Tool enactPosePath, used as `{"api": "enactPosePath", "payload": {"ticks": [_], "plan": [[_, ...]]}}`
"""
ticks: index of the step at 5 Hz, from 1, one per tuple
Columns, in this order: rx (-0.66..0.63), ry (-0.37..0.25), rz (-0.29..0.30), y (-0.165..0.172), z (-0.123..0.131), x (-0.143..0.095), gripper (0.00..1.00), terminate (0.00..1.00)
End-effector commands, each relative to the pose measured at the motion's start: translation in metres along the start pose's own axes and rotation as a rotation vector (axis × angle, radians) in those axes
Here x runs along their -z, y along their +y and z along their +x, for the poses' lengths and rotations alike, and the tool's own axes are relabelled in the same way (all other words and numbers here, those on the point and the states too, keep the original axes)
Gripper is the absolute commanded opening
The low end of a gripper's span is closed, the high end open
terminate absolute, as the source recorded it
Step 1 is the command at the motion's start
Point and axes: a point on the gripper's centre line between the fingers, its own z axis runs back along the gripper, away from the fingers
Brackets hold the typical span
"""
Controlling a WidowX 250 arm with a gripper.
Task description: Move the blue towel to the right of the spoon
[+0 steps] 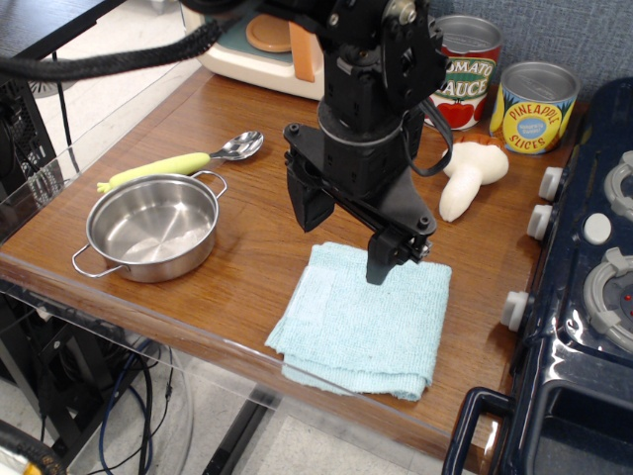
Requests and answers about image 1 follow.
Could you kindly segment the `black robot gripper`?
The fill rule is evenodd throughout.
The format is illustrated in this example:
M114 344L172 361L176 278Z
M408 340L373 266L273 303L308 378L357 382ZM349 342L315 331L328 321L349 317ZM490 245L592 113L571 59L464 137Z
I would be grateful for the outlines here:
M429 253L437 225L413 182L424 120L423 101L403 115L389 115L370 132L353 130L325 103L318 126L293 123L283 132L287 188L296 221L309 233L340 207L372 231L366 280L381 285L390 271Z

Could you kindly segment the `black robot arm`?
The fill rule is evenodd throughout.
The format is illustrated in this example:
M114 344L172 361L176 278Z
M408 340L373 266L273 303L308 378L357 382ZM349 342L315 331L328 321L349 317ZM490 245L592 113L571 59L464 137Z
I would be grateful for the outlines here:
M425 1L190 1L225 34L249 13L264 13L314 34L323 55L324 92L317 126L288 125L288 192L305 231L342 208L372 231L366 279L428 253L435 220L415 176L437 174L415 162L431 95L443 84L447 57Z

